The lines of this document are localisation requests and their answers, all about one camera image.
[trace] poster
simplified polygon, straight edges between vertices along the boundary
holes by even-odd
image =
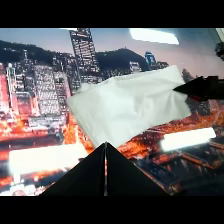
[[[11,151],[39,148],[47,153],[49,148],[73,144],[82,151],[77,161],[83,159],[83,150],[92,152],[91,142],[66,104],[82,83],[96,84],[169,65],[178,66],[185,82],[198,76],[224,78],[224,63],[214,51],[218,43],[215,29],[158,30],[175,34],[179,45],[136,41],[127,28],[0,29],[1,194],[38,194],[72,168],[69,164],[29,172],[28,167],[27,173],[12,174]],[[199,177],[212,178],[224,158],[224,102],[200,104],[188,99],[187,103],[190,117],[149,129],[118,148],[170,194],[187,188]],[[164,134],[205,127],[215,129],[217,138],[213,142],[181,153],[161,153],[158,142]]]

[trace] city skyline print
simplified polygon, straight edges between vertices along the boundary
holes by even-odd
[[[93,151],[66,104],[83,83],[97,84],[173,64],[185,82],[197,76],[224,78],[224,64],[214,51],[219,41],[214,30],[160,30],[174,33],[180,45],[136,41],[127,28],[0,29],[0,194],[10,191],[13,184],[21,185],[22,180],[40,193],[71,168],[39,170],[15,178],[8,169],[13,150],[74,144],[74,149],[82,145],[87,153]],[[171,195],[187,187],[186,179],[219,169],[224,159],[223,101],[188,99],[187,103],[190,117],[151,128],[118,148]],[[197,150],[161,152],[159,141],[164,134],[206,127],[215,129],[217,141]]]

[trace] white cloth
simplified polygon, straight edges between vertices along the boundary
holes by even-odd
[[[182,84],[174,65],[85,84],[67,103],[94,147],[119,147],[148,128],[190,116],[187,95],[173,91]]]

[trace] sky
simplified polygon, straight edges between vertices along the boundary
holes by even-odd
[[[152,28],[173,33],[179,45],[132,39],[128,28],[91,28],[96,51],[128,48],[144,57],[146,51],[156,60],[186,68],[194,77],[219,75],[224,78],[224,62],[215,55],[217,36],[208,28]],[[0,28],[0,40],[35,44],[47,50],[72,53],[69,31],[58,28]]]

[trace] folded white towel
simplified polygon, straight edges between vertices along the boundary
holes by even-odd
[[[67,99],[94,147],[119,147],[153,126],[191,115],[187,95],[173,91],[184,80],[177,66],[85,84]]]

